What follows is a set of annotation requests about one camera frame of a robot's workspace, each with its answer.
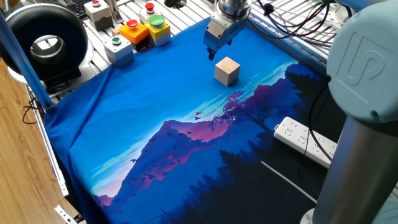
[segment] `power strip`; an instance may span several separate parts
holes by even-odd
[[[322,148],[333,158],[337,144],[319,133],[313,133]],[[315,143],[311,134],[308,134],[308,127],[305,125],[302,125],[290,117],[286,117],[275,127],[274,137],[329,169],[330,160]]]

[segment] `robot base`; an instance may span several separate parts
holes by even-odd
[[[315,208],[310,209],[309,211],[307,211],[303,218],[300,221],[300,224],[313,224],[312,223],[312,216],[313,216],[313,211],[315,210]]]

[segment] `black cable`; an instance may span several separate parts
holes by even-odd
[[[311,9],[311,11],[308,13],[308,15],[306,16],[306,18],[301,22],[301,23],[299,23],[299,24],[294,24],[294,25],[291,25],[291,26],[284,26],[284,25],[282,25],[282,24],[280,24],[280,23],[278,23],[278,22],[276,22],[276,21],[274,21],[274,22],[276,22],[278,25],[280,25],[280,26],[284,26],[286,29],[287,28],[294,28],[294,27],[299,27],[299,26],[301,26],[301,25],[305,25],[308,21],[310,21],[310,20],[308,20],[308,18],[312,15],[311,14],[311,12],[314,10],[314,9],[316,9],[319,5],[322,5],[323,3],[318,3],[317,5],[315,5],[312,9]],[[285,20],[283,19],[283,17],[281,16],[281,14],[279,14],[278,13],[278,15],[279,15],[279,17],[280,17],[280,19],[282,19],[283,20],[283,22],[284,22],[284,24],[286,25],[286,23],[285,23]]]
[[[313,109],[315,108],[315,104],[317,103],[317,101],[318,101],[320,95],[323,93],[323,91],[324,91],[324,90],[326,89],[326,87],[329,85],[329,82],[330,82],[330,81],[328,81],[328,82],[321,88],[321,90],[318,92],[318,95],[315,97],[315,99],[314,99],[314,101],[313,101],[313,103],[312,103],[312,105],[311,105],[310,112],[309,112],[309,115],[308,115],[308,132],[311,133],[311,136],[312,136],[312,138],[315,140],[315,143],[317,144],[317,146],[319,147],[319,149],[320,149],[320,150],[324,153],[324,155],[331,161],[332,158],[329,156],[329,154],[326,152],[326,150],[324,150],[324,148],[321,146],[321,144],[318,142],[317,138],[315,137],[315,135],[314,135],[314,133],[313,133],[313,130],[312,130],[312,121],[311,121],[312,112],[313,112]]]
[[[24,106],[24,108],[27,108],[27,109],[25,110],[24,116],[22,117],[22,122],[23,122],[24,124],[35,124],[35,123],[37,123],[37,121],[35,121],[35,122],[26,122],[26,121],[25,121],[25,117],[26,117],[26,115],[27,115],[27,112],[28,112],[30,109],[32,109],[32,110],[38,110],[38,108],[36,108],[36,107],[33,106],[33,101],[35,101],[35,100],[36,100],[36,97],[33,97],[33,99],[29,101],[29,106]]]
[[[308,21],[310,21],[310,20],[312,20],[314,17],[316,17],[316,16],[325,8],[326,5],[329,6],[328,3],[323,3],[315,12],[313,12],[311,15],[308,15],[308,17],[303,21],[303,23],[302,23],[295,31],[293,31],[293,33],[299,31],[299,30],[301,29],[301,27],[303,27]],[[250,20],[249,20],[249,23],[250,23],[252,26],[254,26],[254,28],[256,28],[258,31],[262,32],[264,35],[266,35],[266,36],[268,36],[268,37],[271,37],[271,38],[273,38],[273,39],[285,39],[285,38],[288,38],[288,37],[291,36],[291,35],[289,35],[289,34],[290,34],[290,33],[289,33],[288,35],[283,36],[283,37],[276,37],[276,36],[274,36],[274,35],[270,35],[270,34],[264,32],[263,30],[261,30],[260,28],[258,28],[256,25],[254,25]]]
[[[294,27],[298,27],[298,26],[300,26],[301,24],[303,24],[303,22],[304,21],[306,21],[307,19],[308,19],[308,17],[311,15],[311,12],[317,7],[317,6],[319,6],[319,5],[321,5],[322,4],[322,2],[318,2],[312,9],[311,9],[311,11],[308,13],[308,15],[306,16],[306,18],[301,22],[301,23],[299,23],[299,24],[294,24],[294,25],[291,25],[291,26],[285,26],[286,28],[294,28]]]
[[[353,16],[353,12],[351,12],[351,8],[348,6],[344,6],[347,9],[347,13],[348,13],[348,18],[351,18]]]
[[[317,31],[318,29],[320,29],[320,28],[322,27],[322,25],[325,23],[326,18],[328,17],[328,11],[329,11],[330,5],[329,5],[329,4],[326,4],[326,5],[323,4],[322,7],[319,8],[320,10],[315,11],[315,12],[317,12],[317,13],[320,13],[320,12],[325,8],[325,6],[326,6],[326,13],[325,13],[325,16],[323,17],[321,23],[319,23],[319,25],[318,25],[317,28],[315,28],[314,30],[311,30],[310,32],[307,32],[307,33],[305,33],[305,34],[297,34],[297,32],[301,29],[301,27],[302,27],[303,25],[301,25],[299,28],[297,28],[297,29],[296,29],[295,31],[293,31],[292,33],[289,33],[288,30],[283,30],[280,26],[278,26],[278,25],[274,22],[274,19],[271,18],[271,16],[269,16],[269,19],[271,20],[271,22],[272,22],[278,29],[280,29],[280,30],[281,30],[282,32],[284,32],[285,34],[287,34],[287,35],[289,35],[289,36],[292,36],[292,37],[305,37],[305,36],[307,36],[307,35],[310,35],[310,34],[313,34],[314,32],[316,32],[316,31]],[[317,16],[317,14],[314,14],[314,15],[311,16],[310,18],[314,18],[314,17],[316,17],[316,16]]]

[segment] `wooden cube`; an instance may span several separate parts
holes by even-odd
[[[214,78],[222,84],[229,86],[238,79],[241,65],[229,57],[225,57],[216,64]]]
[[[118,24],[113,30],[112,30],[112,37],[120,34],[120,28],[122,28],[122,24]]]

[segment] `cable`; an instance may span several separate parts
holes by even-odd
[[[299,16],[299,17],[301,17],[301,18],[305,18],[303,15],[301,15],[301,14],[298,14],[298,13],[295,13],[295,12],[290,12],[290,11],[286,11],[286,10],[284,10],[284,9],[281,9],[281,8],[279,8],[279,7],[275,7],[275,8],[277,8],[277,9],[280,9],[281,11],[284,11],[284,12],[288,12],[288,13],[290,13],[290,14],[293,14],[293,15],[296,15],[296,16]],[[339,26],[342,26],[343,24],[342,23],[340,23],[340,22],[333,22],[333,21],[328,21],[329,23],[334,23],[334,24],[337,24],[337,25],[339,25]]]
[[[37,123],[37,121],[35,121],[35,122],[26,122],[26,121],[25,121],[25,117],[26,117],[26,115],[27,115],[27,112],[28,112],[30,109],[32,109],[32,110],[38,110],[38,108],[36,108],[36,107],[33,106],[33,101],[35,101],[35,100],[36,100],[36,97],[33,97],[33,99],[29,101],[29,106],[24,106],[24,108],[27,108],[27,109],[25,110],[24,116],[22,117],[22,122],[23,122],[24,124],[35,124],[35,123]]]
[[[308,115],[308,132],[311,133],[312,138],[315,140],[315,143],[317,144],[317,146],[320,148],[320,150],[324,153],[324,155],[331,161],[332,158],[329,156],[329,154],[326,152],[326,150],[324,150],[324,148],[321,146],[321,144],[318,142],[317,138],[315,137],[313,131],[312,131],[312,121],[311,121],[311,117],[312,117],[312,112],[313,109],[315,108],[315,104],[317,103],[320,95],[323,93],[323,91],[326,89],[326,87],[329,85],[330,82],[330,77],[329,77],[329,81],[321,88],[321,90],[318,92],[318,95],[315,97],[311,108],[310,108],[310,113]]]
[[[351,12],[351,8],[348,6],[344,6],[347,9],[347,13],[348,13],[348,18],[351,18],[353,16],[353,12]]]
[[[272,22],[278,29],[280,29],[280,30],[281,30],[282,32],[284,32],[285,34],[288,34],[288,35],[294,36],[294,37],[305,37],[306,35],[310,35],[310,34],[316,32],[316,31],[317,31],[318,29],[320,29],[320,28],[322,27],[322,25],[325,23],[326,18],[327,18],[327,16],[328,16],[327,12],[329,11],[329,8],[330,8],[330,5],[329,5],[329,4],[326,4],[326,5],[325,5],[325,4],[322,4],[322,7],[319,8],[319,9],[317,9],[317,10],[314,12],[314,14],[308,18],[308,20],[311,20],[312,18],[316,17],[316,16],[317,16],[317,13],[321,12],[321,11],[325,8],[325,6],[326,6],[326,13],[325,13],[325,16],[323,17],[323,20],[321,21],[321,23],[319,23],[319,25],[318,25],[317,28],[315,28],[314,30],[312,30],[312,31],[310,31],[310,32],[307,32],[306,34],[297,34],[297,32],[300,30],[300,28],[301,28],[302,26],[304,26],[305,23],[302,24],[300,27],[298,27],[298,28],[297,28],[295,31],[293,31],[292,33],[289,33],[288,30],[283,30],[280,26],[278,26],[278,25],[274,22],[274,19],[271,18],[271,16],[269,16],[269,19],[271,20],[271,22]]]
[[[318,3],[317,5],[315,5],[311,10],[310,10],[310,12],[308,13],[308,15],[306,16],[306,18],[301,22],[301,23],[299,23],[299,24],[294,24],[294,25],[291,25],[291,26],[285,26],[286,28],[294,28],[294,27],[298,27],[298,26],[300,26],[303,22],[305,22],[307,19],[308,19],[308,17],[311,15],[311,12],[317,7],[317,6],[319,6],[319,5],[321,5],[321,3]],[[279,12],[277,12],[277,11],[275,11],[276,13],[278,13],[278,15],[279,15],[279,17],[280,17],[280,19],[281,20],[283,20],[283,22],[285,22],[285,20],[284,20],[284,18],[281,16],[281,14],[279,14]]]
[[[271,4],[266,4],[266,5],[264,5],[264,6],[262,7],[263,10],[264,10],[264,14],[265,14],[265,13],[268,13],[268,12],[270,11],[270,7],[273,7],[273,6],[272,6]],[[261,31],[263,34],[267,35],[268,37],[271,37],[271,38],[274,38],[274,39],[285,39],[285,38],[293,37],[293,36],[299,36],[299,37],[301,37],[301,36],[305,36],[305,35],[312,34],[312,33],[316,32],[319,28],[321,28],[321,26],[323,25],[323,23],[324,23],[325,20],[326,20],[327,14],[325,14],[324,20],[320,23],[320,25],[319,25],[315,30],[312,30],[312,31],[310,31],[310,32],[308,32],[308,33],[306,33],[306,34],[299,34],[299,35],[297,35],[297,32],[301,29],[301,27],[303,27],[308,21],[311,21],[313,18],[315,18],[325,7],[327,7],[327,10],[326,10],[326,11],[328,12],[328,11],[329,11],[329,3],[328,3],[328,2],[324,2],[323,4],[321,4],[321,6],[320,6],[314,13],[312,13],[311,15],[308,15],[307,18],[299,25],[299,27],[298,27],[295,31],[293,31],[293,32],[291,32],[291,33],[290,33],[289,30],[285,31],[285,30],[283,30],[282,28],[280,28],[280,27],[275,23],[275,20],[274,20],[270,15],[268,15],[268,18],[271,20],[271,22],[274,23],[274,25],[275,25],[278,29],[280,29],[282,32],[284,32],[285,34],[287,34],[286,36],[283,36],[283,37],[275,37],[275,36],[273,36],[273,35],[269,35],[269,34],[263,32],[262,30],[260,30],[258,27],[256,27],[251,21],[249,21],[249,22],[250,22],[257,30]]]

